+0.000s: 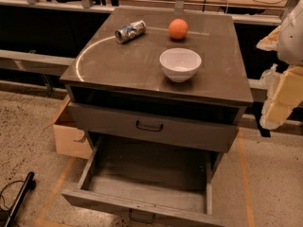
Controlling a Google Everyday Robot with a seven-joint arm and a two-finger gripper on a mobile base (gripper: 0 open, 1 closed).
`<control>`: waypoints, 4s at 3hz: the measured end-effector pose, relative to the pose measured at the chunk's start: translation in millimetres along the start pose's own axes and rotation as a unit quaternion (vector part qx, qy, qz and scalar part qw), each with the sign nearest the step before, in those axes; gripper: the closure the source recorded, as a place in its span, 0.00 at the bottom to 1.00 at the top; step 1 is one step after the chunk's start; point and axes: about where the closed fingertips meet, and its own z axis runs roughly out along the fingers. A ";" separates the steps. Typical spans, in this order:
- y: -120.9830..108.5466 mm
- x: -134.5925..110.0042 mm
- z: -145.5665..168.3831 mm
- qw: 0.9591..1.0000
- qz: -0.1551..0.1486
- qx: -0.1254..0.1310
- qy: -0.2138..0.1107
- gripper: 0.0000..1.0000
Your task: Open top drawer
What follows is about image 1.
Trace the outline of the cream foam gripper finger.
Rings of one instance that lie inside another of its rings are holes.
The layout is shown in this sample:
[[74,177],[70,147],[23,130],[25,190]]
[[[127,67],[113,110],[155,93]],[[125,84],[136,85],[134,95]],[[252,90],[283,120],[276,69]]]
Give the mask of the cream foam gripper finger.
[[264,51],[277,51],[277,41],[281,26],[276,27],[267,36],[257,43],[257,49]]
[[266,130],[277,129],[302,102],[303,67],[290,65],[271,80],[259,124]]

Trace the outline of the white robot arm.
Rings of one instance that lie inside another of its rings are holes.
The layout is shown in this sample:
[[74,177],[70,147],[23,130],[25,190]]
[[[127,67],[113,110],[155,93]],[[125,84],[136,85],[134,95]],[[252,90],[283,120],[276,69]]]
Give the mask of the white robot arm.
[[257,48],[275,50],[278,59],[289,65],[278,73],[273,64],[258,81],[267,90],[259,124],[266,130],[275,130],[303,102],[303,0],[298,1],[280,26],[259,41]]

